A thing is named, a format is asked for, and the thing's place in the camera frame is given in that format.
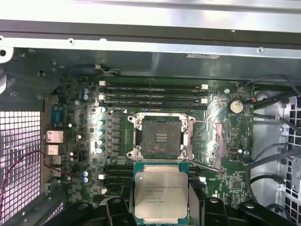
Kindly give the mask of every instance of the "capacitor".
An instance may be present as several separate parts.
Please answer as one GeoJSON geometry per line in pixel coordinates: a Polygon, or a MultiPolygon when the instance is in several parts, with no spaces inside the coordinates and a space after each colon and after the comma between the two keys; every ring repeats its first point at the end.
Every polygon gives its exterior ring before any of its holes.
{"type": "Polygon", "coordinates": [[[84,95],[83,95],[83,99],[84,99],[84,100],[88,100],[88,97],[89,97],[89,96],[88,96],[87,94],[84,94],[84,95]]]}
{"type": "Polygon", "coordinates": [[[99,140],[97,140],[97,144],[98,145],[102,145],[104,143],[104,139],[99,139],[99,140]]]}
{"type": "Polygon", "coordinates": [[[82,174],[83,174],[84,177],[87,177],[89,175],[89,173],[87,171],[83,171],[82,174]]]}
{"type": "Polygon", "coordinates": [[[75,156],[75,155],[77,155],[77,151],[70,152],[70,156],[75,156]]]}
{"type": "Polygon", "coordinates": [[[88,88],[84,88],[84,89],[83,89],[83,93],[84,93],[84,94],[87,94],[88,92],[89,92],[89,89],[88,89],[88,88]]]}
{"type": "Polygon", "coordinates": [[[88,183],[88,181],[89,181],[88,178],[83,178],[84,183],[88,183]]]}
{"type": "Polygon", "coordinates": [[[98,134],[99,136],[101,136],[102,134],[104,134],[104,130],[103,130],[103,129],[99,129],[99,130],[97,131],[97,134],[98,134]]]}
{"type": "Polygon", "coordinates": [[[232,100],[228,104],[228,109],[231,113],[239,114],[244,110],[244,104],[240,100],[232,100]]]}
{"type": "Polygon", "coordinates": [[[98,147],[98,148],[96,148],[96,153],[98,153],[98,154],[100,154],[100,153],[102,153],[104,151],[104,147],[98,147]]]}
{"type": "Polygon", "coordinates": [[[104,125],[104,120],[99,120],[98,121],[98,124],[101,126],[101,125],[104,125]]]}

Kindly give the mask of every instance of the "chip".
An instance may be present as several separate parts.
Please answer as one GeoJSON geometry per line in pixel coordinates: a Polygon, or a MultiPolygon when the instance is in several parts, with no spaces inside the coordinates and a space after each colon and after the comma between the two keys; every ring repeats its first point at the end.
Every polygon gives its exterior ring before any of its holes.
{"type": "Polygon", "coordinates": [[[143,121],[143,155],[179,155],[181,145],[180,121],[143,121]]]}
{"type": "Polygon", "coordinates": [[[233,181],[232,189],[240,189],[240,188],[241,188],[241,182],[240,181],[233,181]]]}

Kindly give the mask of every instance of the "intel xeon processor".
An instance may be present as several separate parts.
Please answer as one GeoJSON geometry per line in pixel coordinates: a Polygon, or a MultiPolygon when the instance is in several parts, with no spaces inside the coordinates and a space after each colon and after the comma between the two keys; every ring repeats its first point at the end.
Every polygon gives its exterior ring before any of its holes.
{"type": "Polygon", "coordinates": [[[187,163],[135,163],[134,215],[138,224],[187,223],[186,169],[187,163]]]}

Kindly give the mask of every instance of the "motherboard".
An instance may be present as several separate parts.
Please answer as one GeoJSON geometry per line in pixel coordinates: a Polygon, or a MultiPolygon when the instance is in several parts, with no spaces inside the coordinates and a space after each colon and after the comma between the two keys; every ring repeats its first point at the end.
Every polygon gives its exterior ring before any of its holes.
{"type": "Polygon", "coordinates": [[[136,163],[168,162],[166,174],[176,170],[183,178],[185,163],[188,180],[237,207],[248,198],[253,92],[238,81],[66,76],[50,101],[46,151],[60,170],[50,174],[66,188],[69,204],[98,206],[107,197],[128,201],[136,163]]]}

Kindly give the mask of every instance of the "black cable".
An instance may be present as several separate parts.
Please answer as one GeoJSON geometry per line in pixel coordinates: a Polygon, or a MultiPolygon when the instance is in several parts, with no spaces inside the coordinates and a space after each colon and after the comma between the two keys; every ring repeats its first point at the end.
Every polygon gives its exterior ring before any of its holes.
{"type": "Polygon", "coordinates": [[[276,143],[276,144],[271,144],[267,147],[265,147],[254,159],[253,161],[257,161],[260,156],[262,156],[264,153],[266,153],[269,149],[277,146],[283,146],[283,148],[286,148],[288,146],[288,143],[276,143]]]}
{"type": "Polygon", "coordinates": [[[291,217],[289,211],[287,211],[287,209],[285,209],[283,206],[281,206],[277,203],[272,203],[272,204],[267,206],[268,210],[272,210],[272,209],[275,209],[275,208],[281,209],[285,213],[286,219],[288,219],[289,221],[292,221],[292,217],[291,217]]]}
{"type": "Polygon", "coordinates": [[[301,97],[301,92],[297,89],[297,87],[292,83],[292,81],[285,75],[271,75],[271,76],[264,76],[264,77],[260,77],[257,79],[253,79],[251,81],[248,81],[245,85],[244,88],[246,88],[248,85],[250,85],[251,83],[260,81],[260,80],[264,80],[264,79],[273,79],[273,78],[282,78],[285,79],[288,84],[292,87],[292,89],[301,97]]]}
{"type": "MultiPolygon", "coordinates": [[[[254,113],[254,117],[261,118],[261,119],[276,120],[276,117],[274,115],[263,115],[263,114],[254,113]]],[[[301,129],[296,125],[292,124],[290,121],[282,117],[279,118],[279,121],[288,125],[291,129],[293,129],[296,132],[296,134],[301,135],[301,129]]]]}
{"type": "Polygon", "coordinates": [[[245,173],[245,180],[246,180],[246,187],[249,190],[250,197],[253,198],[255,202],[258,202],[251,188],[251,169],[271,161],[283,159],[293,155],[300,155],[300,154],[301,154],[301,147],[293,146],[291,151],[280,153],[280,154],[274,154],[272,156],[258,160],[254,162],[252,165],[247,166],[246,173],[245,173]]]}
{"type": "Polygon", "coordinates": [[[274,103],[277,103],[281,100],[288,99],[290,97],[296,96],[297,94],[292,90],[288,92],[283,92],[280,94],[276,94],[272,97],[266,98],[264,100],[260,100],[254,103],[254,110],[258,110],[267,106],[270,106],[274,103]]]}
{"type": "Polygon", "coordinates": [[[283,178],[281,176],[276,175],[276,174],[256,176],[256,177],[252,178],[250,180],[250,182],[252,184],[255,181],[261,180],[261,179],[273,179],[275,182],[277,182],[279,184],[285,184],[285,181],[283,180],[283,178]]]}

